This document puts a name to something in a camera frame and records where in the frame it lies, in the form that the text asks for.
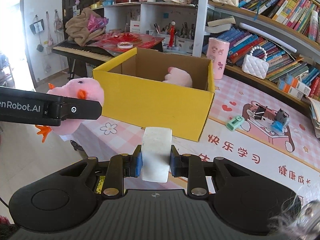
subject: table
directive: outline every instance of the table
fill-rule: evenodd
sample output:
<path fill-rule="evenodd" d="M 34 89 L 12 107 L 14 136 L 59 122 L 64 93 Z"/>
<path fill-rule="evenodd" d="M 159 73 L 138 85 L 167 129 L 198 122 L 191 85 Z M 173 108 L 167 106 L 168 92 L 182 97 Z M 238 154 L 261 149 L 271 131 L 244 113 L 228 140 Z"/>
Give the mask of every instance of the table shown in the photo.
<path fill-rule="evenodd" d="M 199 142 L 172 137 L 180 154 L 199 155 L 203 161 L 222 156 L 286 185 L 295 192 L 301 186 L 320 182 L 320 141 L 316 139 L 310 119 L 281 101 L 228 76 L 215 81 L 215 98 Z M 252 112 L 267 107 L 262 120 L 254 120 Z M 290 116 L 284 134 L 268 129 L 279 109 Z M 241 114 L 244 124 L 231 132 L 225 123 Z M 75 133 L 62 136 L 80 144 L 88 156 L 107 161 L 119 153 L 131 154 L 141 144 L 144 128 L 101 116 L 85 121 Z M 167 183 L 152 183 L 140 178 L 125 178 L 125 188 L 186 188 L 187 179 L 169 176 Z M 214 193 L 211 179 L 208 186 Z"/>

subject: white eraser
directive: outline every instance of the white eraser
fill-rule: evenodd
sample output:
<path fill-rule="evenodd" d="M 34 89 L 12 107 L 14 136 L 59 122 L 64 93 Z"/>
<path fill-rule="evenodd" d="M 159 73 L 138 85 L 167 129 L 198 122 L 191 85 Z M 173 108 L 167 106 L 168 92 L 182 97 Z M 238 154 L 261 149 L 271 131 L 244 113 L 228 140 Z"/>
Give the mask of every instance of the white eraser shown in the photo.
<path fill-rule="evenodd" d="M 163 127 L 146 127 L 142 139 L 142 180 L 168 181 L 172 130 Z"/>

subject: pink plush toy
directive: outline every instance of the pink plush toy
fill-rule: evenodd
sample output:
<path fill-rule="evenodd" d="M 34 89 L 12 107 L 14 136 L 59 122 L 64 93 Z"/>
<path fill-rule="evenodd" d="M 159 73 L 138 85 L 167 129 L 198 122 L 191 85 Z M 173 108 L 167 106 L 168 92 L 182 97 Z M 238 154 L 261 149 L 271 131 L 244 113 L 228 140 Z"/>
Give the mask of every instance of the pink plush toy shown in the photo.
<path fill-rule="evenodd" d="M 98 101 L 101 106 L 104 103 L 104 92 L 99 82 L 92 78 L 78 78 L 70 80 L 66 85 L 62 87 L 55 87 L 49 83 L 49 91 L 47 94 L 64 96 L 69 98 L 87 99 L 92 101 Z M 79 125 L 84 120 L 79 119 L 67 119 L 61 121 L 60 126 L 42 126 L 36 125 L 40 129 L 37 134 L 42 134 L 44 143 L 48 134 L 53 131 L 58 135 L 67 135 L 75 132 Z"/>
<path fill-rule="evenodd" d="M 186 71 L 176 67 L 169 67 L 168 72 L 169 74 L 165 75 L 163 82 L 183 87 L 192 87 L 191 76 Z"/>

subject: pink cup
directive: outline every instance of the pink cup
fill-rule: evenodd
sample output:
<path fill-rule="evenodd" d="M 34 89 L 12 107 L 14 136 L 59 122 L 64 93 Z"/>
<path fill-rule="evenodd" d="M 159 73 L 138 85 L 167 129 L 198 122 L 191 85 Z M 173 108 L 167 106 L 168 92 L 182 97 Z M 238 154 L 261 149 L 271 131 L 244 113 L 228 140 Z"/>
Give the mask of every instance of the pink cup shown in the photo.
<path fill-rule="evenodd" d="M 223 77 L 230 43 L 217 38 L 209 38 L 207 58 L 212 60 L 214 79 Z"/>

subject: yellow cardboard box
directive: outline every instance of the yellow cardboard box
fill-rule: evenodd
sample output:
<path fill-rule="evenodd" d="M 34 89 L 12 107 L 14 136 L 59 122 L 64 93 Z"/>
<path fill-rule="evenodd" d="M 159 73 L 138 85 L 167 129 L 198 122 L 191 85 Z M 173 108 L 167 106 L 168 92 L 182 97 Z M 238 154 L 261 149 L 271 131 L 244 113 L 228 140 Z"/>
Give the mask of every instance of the yellow cardboard box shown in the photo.
<path fill-rule="evenodd" d="M 170 66 L 187 71 L 193 88 L 163 83 Z M 214 97 L 211 60 L 133 48 L 95 68 L 93 78 L 104 90 L 103 116 L 199 140 Z"/>

